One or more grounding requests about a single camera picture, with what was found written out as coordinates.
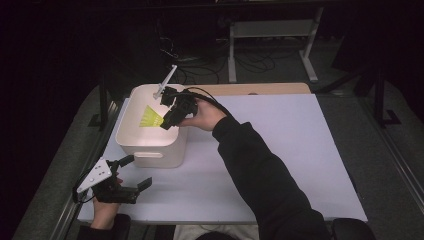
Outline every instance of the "white metal stand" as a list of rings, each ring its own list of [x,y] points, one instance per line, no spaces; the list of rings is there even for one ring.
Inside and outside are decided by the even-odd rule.
[[[237,74],[234,61],[234,39],[247,37],[282,37],[282,36],[307,36],[305,49],[299,54],[311,82],[318,81],[314,68],[309,60],[309,53],[315,40],[324,8],[318,8],[314,19],[306,20],[282,20],[282,21],[252,21],[234,22],[230,26],[230,52],[228,56],[229,82],[237,82]]]

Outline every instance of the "white tabletop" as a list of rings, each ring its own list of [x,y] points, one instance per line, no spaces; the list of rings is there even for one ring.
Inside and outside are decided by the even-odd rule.
[[[240,122],[249,121],[269,148],[287,165],[311,205],[325,220],[349,217],[367,221],[318,101],[313,94],[218,96],[216,99]],[[115,141],[117,126],[103,157],[125,156]],[[118,169],[123,186],[135,187],[152,177],[136,204],[121,213],[153,224],[251,224],[255,217],[238,194],[217,152],[210,132],[189,129],[183,164],[174,169]],[[93,219],[93,205],[82,206],[78,219]]]

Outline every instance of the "black jacket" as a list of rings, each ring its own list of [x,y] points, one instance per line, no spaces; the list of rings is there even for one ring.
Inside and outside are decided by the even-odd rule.
[[[237,190],[256,216],[261,240],[330,239],[321,213],[311,208],[283,161],[250,123],[226,117],[212,135]]]

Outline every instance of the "white storage box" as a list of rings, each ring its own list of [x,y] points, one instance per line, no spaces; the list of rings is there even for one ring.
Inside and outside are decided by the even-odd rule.
[[[184,90],[179,84],[168,86]],[[132,90],[115,139],[126,154],[134,155],[138,167],[175,168],[184,160],[188,129],[140,127],[147,106],[162,117],[169,111],[167,106],[160,105],[161,97],[153,98],[158,89],[157,84],[147,84]]]

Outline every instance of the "robotic hand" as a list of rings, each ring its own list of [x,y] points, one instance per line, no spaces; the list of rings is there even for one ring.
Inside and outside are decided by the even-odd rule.
[[[152,185],[152,178],[148,178],[137,184],[136,188],[122,187],[117,181],[118,167],[134,161],[134,156],[129,155],[117,161],[109,161],[100,158],[90,172],[83,174],[73,188],[73,200],[75,203],[84,203],[78,194],[90,187],[94,196],[100,202],[105,203],[131,203],[134,204],[140,192]]]
[[[209,97],[189,91],[189,89],[193,88],[194,87],[187,88],[181,92],[178,92],[176,89],[171,87],[164,88],[160,104],[170,107],[171,109],[163,117],[163,123],[160,127],[168,130],[170,127],[177,126],[181,123],[187,115],[193,114],[195,116],[197,114],[196,98],[211,103],[223,111],[227,116],[231,116],[231,113],[224,106],[218,103],[218,101],[216,101],[216,99],[208,92],[201,88],[195,88],[207,93]]]

